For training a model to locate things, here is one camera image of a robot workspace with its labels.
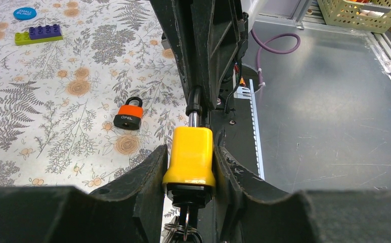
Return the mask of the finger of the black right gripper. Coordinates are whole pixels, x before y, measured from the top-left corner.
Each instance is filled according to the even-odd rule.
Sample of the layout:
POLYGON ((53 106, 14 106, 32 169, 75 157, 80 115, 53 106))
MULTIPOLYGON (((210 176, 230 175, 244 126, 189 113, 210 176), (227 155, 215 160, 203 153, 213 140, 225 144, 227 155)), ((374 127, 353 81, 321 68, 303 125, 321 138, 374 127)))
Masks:
POLYGON ((216 108, 220 85, 238 52, 241 1, 193 1, 190 6, 194 35, 195 86, 202 105, 216 108))
POLYGON ((185 99, 194 84, 194 32, 192 1, 151 0, 151 6, 173 51, 185 99))

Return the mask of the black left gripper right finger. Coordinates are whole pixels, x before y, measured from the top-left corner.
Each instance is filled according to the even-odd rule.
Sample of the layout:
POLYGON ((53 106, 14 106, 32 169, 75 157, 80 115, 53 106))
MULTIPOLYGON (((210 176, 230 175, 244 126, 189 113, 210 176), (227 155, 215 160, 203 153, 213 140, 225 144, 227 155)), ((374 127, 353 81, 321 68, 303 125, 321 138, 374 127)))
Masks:
POLYGON ((391 190, 287 193, 215 147, 216 228, 227 242, 391 242, 391 190))

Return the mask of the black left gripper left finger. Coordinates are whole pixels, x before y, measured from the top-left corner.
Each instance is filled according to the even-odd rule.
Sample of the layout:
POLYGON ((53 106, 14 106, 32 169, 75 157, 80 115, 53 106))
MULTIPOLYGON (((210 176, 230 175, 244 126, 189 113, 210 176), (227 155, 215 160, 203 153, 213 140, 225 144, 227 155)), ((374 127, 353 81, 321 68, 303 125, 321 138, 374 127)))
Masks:
POLYGON ((0 187, 0 242, 159 242, 167 147, 110 183, 0 187))

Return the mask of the yellow black padlock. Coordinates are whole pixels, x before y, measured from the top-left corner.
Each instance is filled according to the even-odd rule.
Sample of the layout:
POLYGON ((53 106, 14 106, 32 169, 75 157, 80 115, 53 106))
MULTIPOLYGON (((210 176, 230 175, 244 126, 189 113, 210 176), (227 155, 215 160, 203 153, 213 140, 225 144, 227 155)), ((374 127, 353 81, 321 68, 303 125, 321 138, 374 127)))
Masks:
POLYGON ((173 132, 169 167, 162 186, 176 207, 204 208, 215 191, 212 171, 213 133, 199 125, 202 115, 200 87, 190 91, 188 124, 173 132))

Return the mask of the orange black padlock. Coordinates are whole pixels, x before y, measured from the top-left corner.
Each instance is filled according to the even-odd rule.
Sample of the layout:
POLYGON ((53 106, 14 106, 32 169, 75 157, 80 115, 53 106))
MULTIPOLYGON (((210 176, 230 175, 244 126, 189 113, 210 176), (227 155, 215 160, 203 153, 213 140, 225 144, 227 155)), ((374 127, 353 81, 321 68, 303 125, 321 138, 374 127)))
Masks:
POLYGON ((114 126, 125 130, 139 130, 144 114, 142 106, 141 98, 129 97, 114 117, 114 126))

